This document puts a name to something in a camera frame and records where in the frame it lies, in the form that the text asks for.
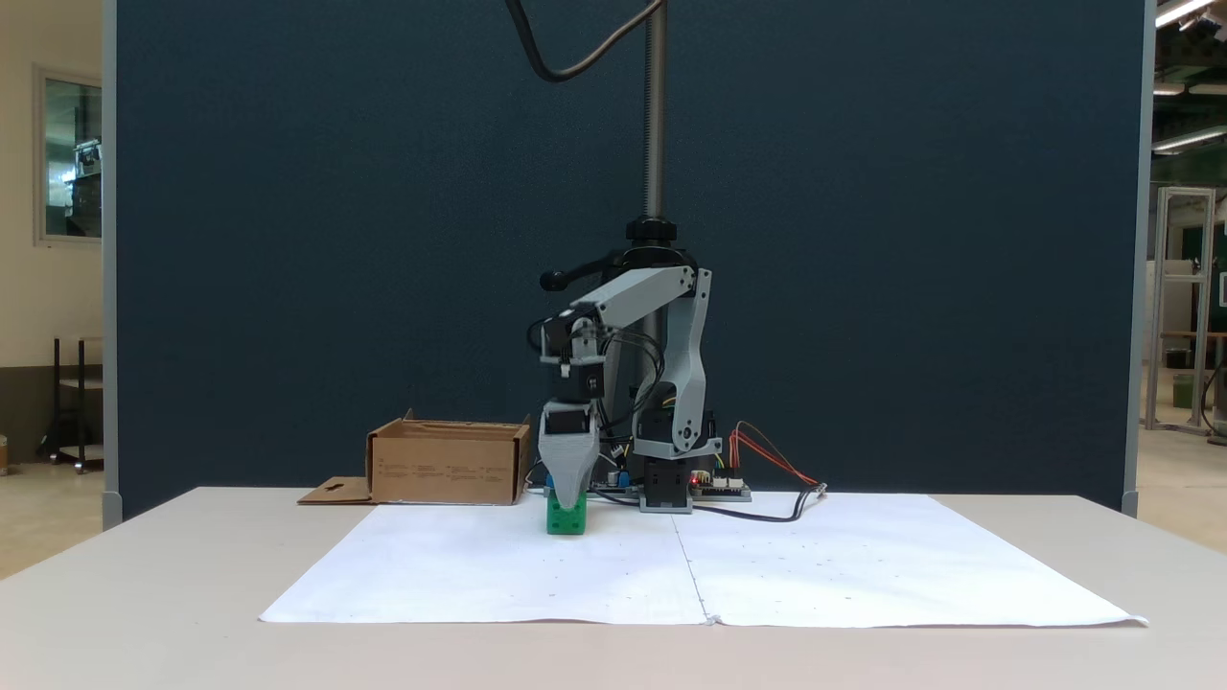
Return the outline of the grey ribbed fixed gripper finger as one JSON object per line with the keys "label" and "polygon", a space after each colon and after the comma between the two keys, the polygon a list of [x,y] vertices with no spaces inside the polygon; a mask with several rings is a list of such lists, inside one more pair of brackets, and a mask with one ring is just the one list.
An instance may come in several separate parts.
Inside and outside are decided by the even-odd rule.
{"label": "grey ribbed fixed gripper finger", "polygon": [[590,484],[591,468],[599,458],[600,435],[544,433],[539,454],[552,478],[555,496],[561,510],[574,510]]}

